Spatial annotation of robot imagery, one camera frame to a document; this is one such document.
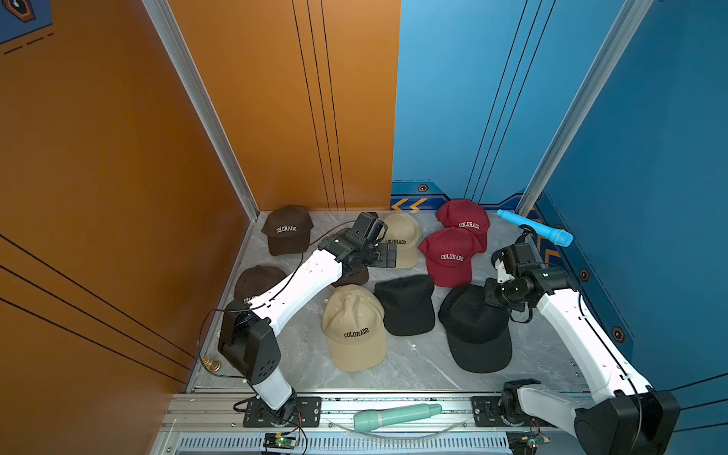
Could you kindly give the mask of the beige cap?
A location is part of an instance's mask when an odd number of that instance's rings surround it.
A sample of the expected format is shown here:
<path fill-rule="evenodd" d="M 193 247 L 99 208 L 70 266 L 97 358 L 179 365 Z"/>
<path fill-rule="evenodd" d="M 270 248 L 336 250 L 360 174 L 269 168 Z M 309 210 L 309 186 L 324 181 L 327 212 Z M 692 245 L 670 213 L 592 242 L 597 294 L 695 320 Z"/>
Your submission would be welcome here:
<path fill-rule="evenodd" d="M 362 286 L 341 286 L 331 295 L 323 313 L 322 331 L 335 366 L 343 372 L 373 368 L 388 353 L 384 308 Z"/>
<path fill-rule="evenodd" d="M 383 242 L 396 246 L 396 268 L 416 267 L 419 260 L 418 245 L 422 229 L 418 221 L 405 212 L 396 212 L 384 218 L 387 232 Z"/>

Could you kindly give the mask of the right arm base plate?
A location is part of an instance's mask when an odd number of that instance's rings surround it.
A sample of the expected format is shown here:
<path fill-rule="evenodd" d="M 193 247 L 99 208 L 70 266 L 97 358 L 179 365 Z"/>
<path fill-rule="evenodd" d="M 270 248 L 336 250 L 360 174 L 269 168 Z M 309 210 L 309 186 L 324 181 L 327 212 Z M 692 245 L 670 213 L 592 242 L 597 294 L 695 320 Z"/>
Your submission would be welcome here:
<path fill-rule="evenodd" d="M 477 428 L 508 427 L 500 396 L 473 396 L 470 398 L 474 423 Z"/>

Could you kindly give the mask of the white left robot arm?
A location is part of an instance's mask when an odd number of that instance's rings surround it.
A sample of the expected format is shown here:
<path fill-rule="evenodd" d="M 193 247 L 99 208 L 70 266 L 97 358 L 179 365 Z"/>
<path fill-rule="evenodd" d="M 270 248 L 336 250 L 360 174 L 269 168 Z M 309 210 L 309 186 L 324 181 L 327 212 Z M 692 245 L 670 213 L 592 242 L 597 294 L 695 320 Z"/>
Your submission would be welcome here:
<path fill-rule="evenodd" d="M 240 373 L 269 411 L 290 413 L 294 390 L 284 378 L 277 336 L 324 288 L 356 267 L 394 268 L 397 246 L 351 237 L 350 229 L 330 235 L 282 282 L 247 303 L 225 309 L 218 352 Z"/>

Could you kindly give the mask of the beige cap front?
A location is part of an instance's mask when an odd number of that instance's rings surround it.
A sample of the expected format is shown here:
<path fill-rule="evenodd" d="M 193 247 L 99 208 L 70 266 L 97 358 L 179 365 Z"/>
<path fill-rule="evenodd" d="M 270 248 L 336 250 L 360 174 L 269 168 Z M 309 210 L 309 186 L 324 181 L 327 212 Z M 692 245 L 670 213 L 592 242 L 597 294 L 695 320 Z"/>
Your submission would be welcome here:
<path fill-rule="evenodd" d="M 388 353 L 384 308 L 362 286 L 341 286 L 331 295 L 323 313 L 322 331 L 335 366 L 343 372 L 373 368 Z"/>

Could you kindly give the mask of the beige cap back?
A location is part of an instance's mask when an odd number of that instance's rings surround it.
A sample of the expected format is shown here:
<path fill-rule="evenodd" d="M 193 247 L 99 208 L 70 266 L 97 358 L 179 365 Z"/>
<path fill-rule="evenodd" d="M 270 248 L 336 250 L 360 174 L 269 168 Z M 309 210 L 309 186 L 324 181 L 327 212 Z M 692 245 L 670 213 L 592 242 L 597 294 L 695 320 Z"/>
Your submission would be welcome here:
<path fill-rule="evenodd" d="M 422 229 L 418 221 L 405 212 L 396 212 L 384 218 L 387 232 L 383 242 L 396 246 L 396 268 L 416 267 L 419 260 L 418 245 Z"/>

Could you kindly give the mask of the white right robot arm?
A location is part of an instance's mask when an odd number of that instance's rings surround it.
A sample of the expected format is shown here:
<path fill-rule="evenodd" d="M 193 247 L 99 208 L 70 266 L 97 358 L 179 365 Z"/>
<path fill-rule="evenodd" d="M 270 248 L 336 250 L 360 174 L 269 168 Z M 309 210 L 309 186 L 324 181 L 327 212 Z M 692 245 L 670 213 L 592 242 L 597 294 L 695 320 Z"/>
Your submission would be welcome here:
<path fill-rule="evenodd" d="M 586 380 L 593 406 L 536 380 L 504 385 L 500 412 L 511 426 L 540 419 L 568 432 L 588 454 L 663 454 L 681 408 L 671 392 L 655 390 L 598 324 L 582 295 L 559 269 L 507 267 L 496 261 L 485 300 L 508 310 L 537 311 L 553 326 Z"/>

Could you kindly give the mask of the black cap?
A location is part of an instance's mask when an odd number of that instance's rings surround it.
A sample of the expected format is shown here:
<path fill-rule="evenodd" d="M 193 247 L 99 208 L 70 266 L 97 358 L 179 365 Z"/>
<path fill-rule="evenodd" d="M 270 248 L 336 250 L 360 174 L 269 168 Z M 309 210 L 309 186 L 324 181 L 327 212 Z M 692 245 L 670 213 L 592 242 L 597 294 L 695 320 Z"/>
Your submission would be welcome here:
<path fill-rule="evenodd" d="M 413 275 L 379 282 L 375 297 L 384 308 L 383 322 L 387 331 L 396 337 L 413 337 L 430 332 L 435 326 L 432 303 L 432 276 Z"/>
<path fill-rule="evenodd" d="M 496 373 L 512 359 L 509 313 L 485 302 L 482 286 L 452 288 L 438 311 L 456 364 L 470 373 Z"/>

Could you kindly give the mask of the maroon cap front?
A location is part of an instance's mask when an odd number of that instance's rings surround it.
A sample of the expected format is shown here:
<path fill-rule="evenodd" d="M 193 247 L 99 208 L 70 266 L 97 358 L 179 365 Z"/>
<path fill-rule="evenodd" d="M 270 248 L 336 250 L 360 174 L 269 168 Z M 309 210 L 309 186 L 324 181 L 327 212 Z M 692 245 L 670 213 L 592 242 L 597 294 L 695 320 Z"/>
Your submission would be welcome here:
<path fill-rule="evenodd" d="M 434 284 L 455 288 L 472 283 L 472 260 L 483 252 L 478 238 L 466 229 L 446 227 L 429 235 L 418 247 Z"/>

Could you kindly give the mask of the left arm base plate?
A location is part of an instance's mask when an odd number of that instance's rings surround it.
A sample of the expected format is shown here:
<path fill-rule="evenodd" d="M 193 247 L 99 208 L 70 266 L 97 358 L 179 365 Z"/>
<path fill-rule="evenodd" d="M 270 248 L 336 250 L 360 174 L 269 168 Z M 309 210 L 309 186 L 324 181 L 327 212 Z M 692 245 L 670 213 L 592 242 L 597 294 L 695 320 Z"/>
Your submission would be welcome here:
<path fill-rule="evenodd" d="M 295 396 L 282 409 L 273 411 L 261 398 L 246 403 L 245 428 L 318 428 L 322 415 L 320 396 Z"/>

